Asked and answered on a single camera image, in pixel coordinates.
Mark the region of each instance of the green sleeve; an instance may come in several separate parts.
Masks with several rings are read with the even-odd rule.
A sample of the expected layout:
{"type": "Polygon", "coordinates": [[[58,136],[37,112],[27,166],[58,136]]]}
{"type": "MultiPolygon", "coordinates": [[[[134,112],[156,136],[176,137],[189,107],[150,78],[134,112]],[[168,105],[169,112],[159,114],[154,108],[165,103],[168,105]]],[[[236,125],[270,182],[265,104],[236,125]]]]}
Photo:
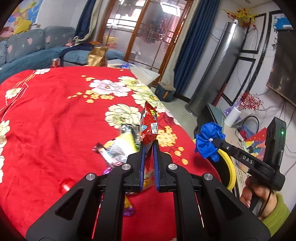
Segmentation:
{"type": "Polygon", "coordinates": [[[271,236],[273,236],[279,228],[283,225],[290,214],[289,209],[284,203],[283,196],[276,193],[277,204],[275,209],[262,222],[268,227],[271,236]]]}

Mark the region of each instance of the television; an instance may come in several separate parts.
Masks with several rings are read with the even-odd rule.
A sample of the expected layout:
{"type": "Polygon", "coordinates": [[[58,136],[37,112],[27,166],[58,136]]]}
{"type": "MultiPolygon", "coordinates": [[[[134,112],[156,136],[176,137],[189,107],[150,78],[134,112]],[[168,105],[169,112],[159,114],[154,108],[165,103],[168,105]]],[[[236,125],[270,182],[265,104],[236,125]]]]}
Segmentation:
{"type": "Polygon", "coordinates": [[[278,31],[274,64],[266,86],[296,107],[295,31],[278,31]]]}

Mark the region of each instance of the paper bag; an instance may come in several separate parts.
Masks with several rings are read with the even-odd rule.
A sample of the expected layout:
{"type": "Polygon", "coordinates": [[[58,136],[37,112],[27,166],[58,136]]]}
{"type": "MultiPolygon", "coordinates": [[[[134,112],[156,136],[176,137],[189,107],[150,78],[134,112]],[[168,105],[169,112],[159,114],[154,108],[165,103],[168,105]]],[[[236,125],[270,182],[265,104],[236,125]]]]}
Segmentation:
{"type": "Polygon", "coordinates": [[[106,52],[108,47],[94,47],[94,49],[87,56],[87,64],[89,66],[106,67],[108,65],[106,52]]]}

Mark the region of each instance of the blue curtain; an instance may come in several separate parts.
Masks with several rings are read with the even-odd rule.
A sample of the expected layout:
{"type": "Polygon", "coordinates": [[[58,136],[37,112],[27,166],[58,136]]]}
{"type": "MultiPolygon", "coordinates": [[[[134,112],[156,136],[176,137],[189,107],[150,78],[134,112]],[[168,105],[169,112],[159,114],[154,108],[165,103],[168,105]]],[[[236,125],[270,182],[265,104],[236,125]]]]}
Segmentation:
{"type": "Polygon", "coordinates": [[[174,87],[182,95],[202,55],[220,0],[201,0],[175,66],[174,87]]]}
{"type": "Polygon", "coordinates": [[[96,0],[88,0],[81,13],[79,22],[74,36],[78,36],[79,39],[83,39],[89,33],[89,25],[91,22],[91,14],[94,9],[96,0]]]}

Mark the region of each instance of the white flower print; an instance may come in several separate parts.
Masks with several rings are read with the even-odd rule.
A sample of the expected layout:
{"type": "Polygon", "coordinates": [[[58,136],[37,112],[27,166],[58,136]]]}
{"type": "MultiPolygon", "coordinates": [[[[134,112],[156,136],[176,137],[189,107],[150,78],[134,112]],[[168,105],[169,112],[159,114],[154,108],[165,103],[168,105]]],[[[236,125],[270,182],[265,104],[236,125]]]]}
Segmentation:
{"type": "Polygon", "coordinates": [[[2,121],[0,123],[0,138],[4,135],[6,135],[7,132],[9,132],[10,127],[9,127],[9,120],[7,121],[2,121]]]}
{"type": "Polygon", "coordinates": [[[110,106],[105,116],[105,121],[108,122],[109,126],[118,129],[121,124],[139,125],[141,113],[136,107],[117,104],[110,106]]]}
{"type": "Polygon", "coordinates": [[[151,91],[138,89],[138,91],[134,91],[134,94],[131,96],[135,99],[136,104],[141,105],[143,108],[145,106],[145,102],[148,101],[153,107],[157,107],[156,111],[158,113],[163,113],[166,111],[163,103],[161,103],[157,96],[151,91]]]}
{"type": "Polygon", "coordinates": [[[150,91],[148,86],[144,85],[143,83],[141,83],[140,80],[135,79],[133,77],[120,76],[118,79],[121,83],[125,84],[126,87],[128,87],[134,91],[137,91],[138,89],[150,91]]]}
{"type": "Polygon", "coordinates": [[[50,71],[50,69],[37,69],[35,71],[35,74],[45,74],[45,73],[47,73],[49,71],[50,71]]]}
{"type": "MultiPolygon", "coordinates": [[[[7,143],[6,134],[10,131],[9,120],[2,121],[0,123],[0,155],[2,154],[3,147],[7,143]]],[[[2,167],[4,165],[4,156],[0,156],[0,183],[2,183],[3,178],[3,170],[2,167]]]]}
{"type": "Polygon", "coordinates": [[[131,91],[130,88],[125,87],[124,83],[112,82],[110,80],[94,80],[89,85],[93,92],[99,95],[109,95],[113,93],[115,96],[122,97],[128,96],[128,92],[131,91]]]}
{"type": "Polygon", "coordinates": [[[11,90],[8,90],[6,91],[6,94],[5,94],[5,98],[7,99],[11,99],[13,97],[16,97],[17,94],[22,90],[22,88],[15,88],[15,89],[11,89],[11,90]]]}
{"type": "Polygon", "coordinates": [[[174,123],[175,123],[176,125],[181,126],[180,123],[179,123],[179,122],[177,121],[177,119],[172,115],[171,112],[169,112],[168,110],[166,110],[165,113],[166,113],[166,115],[167,115],[168,117],[174,118],[174,123]]]}

